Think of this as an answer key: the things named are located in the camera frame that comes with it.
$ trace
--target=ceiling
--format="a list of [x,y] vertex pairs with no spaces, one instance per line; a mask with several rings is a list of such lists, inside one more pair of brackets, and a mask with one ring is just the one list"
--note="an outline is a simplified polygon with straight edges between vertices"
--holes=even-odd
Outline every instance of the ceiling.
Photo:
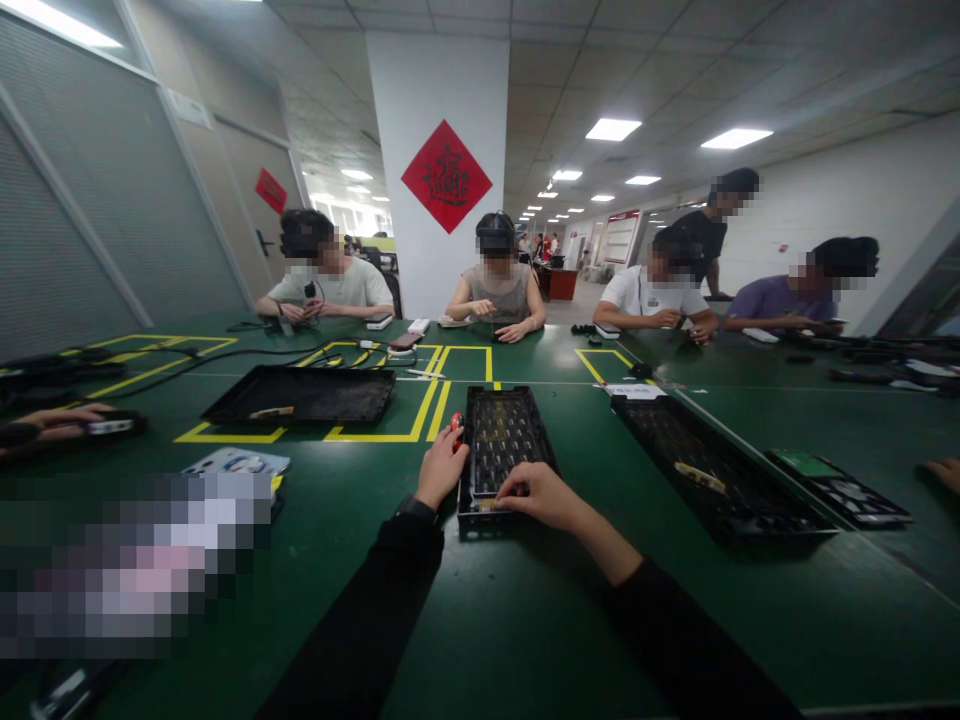
[[[353,184],[341,169],[365,170],[372,195],[386,194],[364,30],[510,41],[504,209],[517,217],[542,206],[538,221],[960,109],[960,0],[166,4],[280,89],[311,191],[337,197]],[[643,125],[620,143],[586,140],[600,117]],[[700,147],[733,127],[774,134],[734,151]],[[538,198],[561,168],[583,175],[557,183],[556,199]],[[634,175],[663,179],[624,185]],[[598,193],[616,199],[591,202]]]

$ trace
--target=black t-shirt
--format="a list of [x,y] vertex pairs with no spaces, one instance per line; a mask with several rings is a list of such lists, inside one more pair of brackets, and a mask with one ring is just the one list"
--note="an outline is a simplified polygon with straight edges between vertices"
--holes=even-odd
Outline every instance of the black t-shirt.
[[697,287],[707,276],[707,269],[711,263],[720,257],[723,251],[723,238],[727,234],[727,224],[725,222],[713,222],[700,210],[694,210],[687,213],[677,220],[674,227],[684,228],[693,242],[699,243],[703,252],[701,261],[697,264],[694,273]]

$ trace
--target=white t-shirt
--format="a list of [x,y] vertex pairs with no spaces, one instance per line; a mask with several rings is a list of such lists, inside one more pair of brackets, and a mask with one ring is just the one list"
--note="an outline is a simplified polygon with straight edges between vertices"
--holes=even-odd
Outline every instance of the white t-shirt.
[[387,287],[383,275],[366,260],[353,257],[348,260],[350,267],[343,275],[318,275],[315,268],[298,265],[290,268],[283,280],[268,295],[277,302],[304,306],[307,293],[304,288],[315,282],[323,288],[317,291],[318,300],[326,300],[334,305],[352,307],[373,307],[388,305],[393,307],[393,294]]
[[642,265],[634,265],[614,275],[600,301],[613,303],[617,311],[624,315],[656,315],[661,310],[679,310],[684,315],[696,315],[709,308],[693,282],[673,280],[670,286],[654,283],[647,278],[647,271]]

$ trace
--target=purple shirt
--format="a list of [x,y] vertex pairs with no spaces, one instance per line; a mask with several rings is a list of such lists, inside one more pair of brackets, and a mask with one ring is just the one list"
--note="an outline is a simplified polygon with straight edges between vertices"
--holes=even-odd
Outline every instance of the purple shirt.
[[837,316],[837,304],[829,291],[819,298],[801,298],[790,289],[786,275],[754,280],[740,288],[730,303],[727,317],[768,320],[784,315],[800,315],[823,321]]

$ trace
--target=white pillar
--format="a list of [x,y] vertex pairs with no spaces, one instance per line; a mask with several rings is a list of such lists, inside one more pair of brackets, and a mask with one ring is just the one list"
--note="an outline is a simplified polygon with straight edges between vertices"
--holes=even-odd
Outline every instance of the white pillar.
[[[510,44],[369,32],[367,53],[403,312],[407,318],[436,319],[453,296],[460,274],[479,262],[477,222],[484,214],[503,209]],[[401,180],[444,120],[492,183],[450,233]]]

